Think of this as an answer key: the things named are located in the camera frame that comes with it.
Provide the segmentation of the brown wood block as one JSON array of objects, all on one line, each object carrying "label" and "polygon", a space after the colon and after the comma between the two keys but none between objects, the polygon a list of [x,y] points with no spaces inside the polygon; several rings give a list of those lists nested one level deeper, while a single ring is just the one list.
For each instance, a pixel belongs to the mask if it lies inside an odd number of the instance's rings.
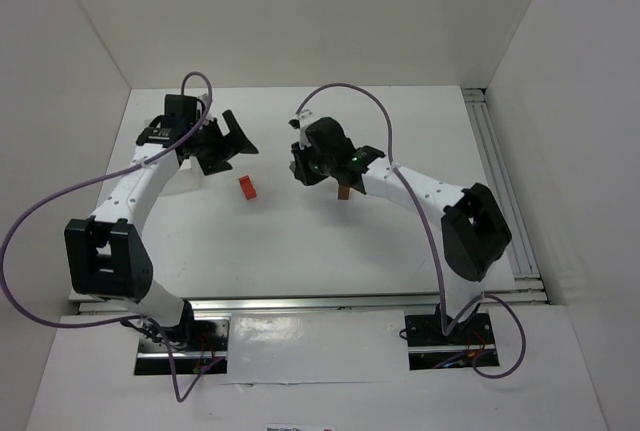
[{"label": "brown wood block", "polygon": [[348,200],[350,197],[350,187],[346,185],[339,185],[337,197],[339,200]]}]

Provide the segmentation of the red wood block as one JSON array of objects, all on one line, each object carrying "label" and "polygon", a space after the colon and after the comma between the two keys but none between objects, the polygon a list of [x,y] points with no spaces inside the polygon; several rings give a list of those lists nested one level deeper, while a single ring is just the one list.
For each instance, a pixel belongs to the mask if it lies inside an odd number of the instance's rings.
[{"label": "red wood block", "polygon": [[257,197],[256,188],[248,175],[240,177],[238,182],[246,200],[252,200]]}]

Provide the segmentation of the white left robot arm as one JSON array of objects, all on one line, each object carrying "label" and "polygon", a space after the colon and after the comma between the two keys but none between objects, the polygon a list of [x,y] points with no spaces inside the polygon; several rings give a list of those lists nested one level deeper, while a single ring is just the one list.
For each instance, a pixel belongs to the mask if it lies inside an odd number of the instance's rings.
[{"label": "white left robot arm", "polygon": [[204,175],[231,168],[238,154],[255,154],[234,114],[209,117],[202,99],[168,94],[164,112],[138,135],[123,175],[89,217],[72,219],[64,230],[73,290],[101,300],[116,300],[152,319],[144,333],[187,346],[202,333],[188,300],[167,291],[154,278],[142,231],[168,182],[181,165],[195,159]]}]

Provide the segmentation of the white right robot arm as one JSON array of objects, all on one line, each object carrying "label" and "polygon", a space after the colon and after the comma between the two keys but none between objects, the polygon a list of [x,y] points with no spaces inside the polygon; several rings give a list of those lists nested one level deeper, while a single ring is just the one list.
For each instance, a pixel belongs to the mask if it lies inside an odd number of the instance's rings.
[{"label": "white right robot arm", "polygon": [[330,117],[305,110],[289,124],[299,134],[291,146],[290,168],[303,185],[332,178],[417,213],[436,269],[443,335],[468,321],[479,306],[486,276],[512,241],[492,191],[481,183],[448,184],[397,164],[374,147],[355,147]]}]

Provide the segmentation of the white paper label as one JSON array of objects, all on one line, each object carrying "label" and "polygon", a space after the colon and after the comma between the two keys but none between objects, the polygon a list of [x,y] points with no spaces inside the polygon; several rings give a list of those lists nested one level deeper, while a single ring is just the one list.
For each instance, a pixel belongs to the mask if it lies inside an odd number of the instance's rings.
[{"label": "white paper label", "polygon": [[324,426],[316,424],[292,424],[292,423],[267,423],[264,425],[265,431],[335,431],[334,426]]}]

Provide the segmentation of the aluminium front rail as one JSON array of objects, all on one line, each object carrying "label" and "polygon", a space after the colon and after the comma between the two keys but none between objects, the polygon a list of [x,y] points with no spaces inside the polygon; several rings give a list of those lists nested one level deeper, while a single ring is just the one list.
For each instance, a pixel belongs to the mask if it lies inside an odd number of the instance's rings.
[{"label": "aluminium front rail", "polygon": [[436,305],[433,294],[347,295],[333,297],[274,297],[234,299],[192,299],[197,312],[205,311],[293,311],[305,309],[429,307]]}]

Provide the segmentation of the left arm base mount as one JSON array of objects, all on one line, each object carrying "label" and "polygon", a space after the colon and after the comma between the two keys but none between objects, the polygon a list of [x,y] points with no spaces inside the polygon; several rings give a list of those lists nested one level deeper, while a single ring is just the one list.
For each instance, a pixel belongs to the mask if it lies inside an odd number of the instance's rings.
[{"label": "left arm base mount", "polygon": [[[136,376],[170,375],[169,354],[159,332],[150,324],[121,319],[120,324],[139,334],[134,374]],[[188,339],[179,343],[167,331],[177,375],[226,374],[230,321],[196,320]]]}]

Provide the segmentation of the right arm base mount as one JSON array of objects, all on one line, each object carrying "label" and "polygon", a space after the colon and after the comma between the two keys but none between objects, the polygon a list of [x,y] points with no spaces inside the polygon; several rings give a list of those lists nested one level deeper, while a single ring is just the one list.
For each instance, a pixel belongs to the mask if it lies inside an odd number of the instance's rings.
[{"label": "right arm base mount", "polygon": [[407,344],[411,371],[471,368],[475,358],[478,367],[499,365],[488,313],[477,314],[449,336],[441,333],[434,314],[406,315],[399,337]]}]

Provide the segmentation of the aluminium side rail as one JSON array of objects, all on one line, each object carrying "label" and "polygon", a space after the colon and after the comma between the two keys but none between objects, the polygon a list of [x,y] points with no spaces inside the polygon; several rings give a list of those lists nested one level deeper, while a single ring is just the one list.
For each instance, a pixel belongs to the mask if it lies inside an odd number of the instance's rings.
[{"label": "aluminium side rail", "polygon": [[549,304],[544,282],[526,231],[483,89],[463,88],[463,100],[476,140],[480,160],[496,200],[512,233],[506,255],[515,279],[518,303]]}]

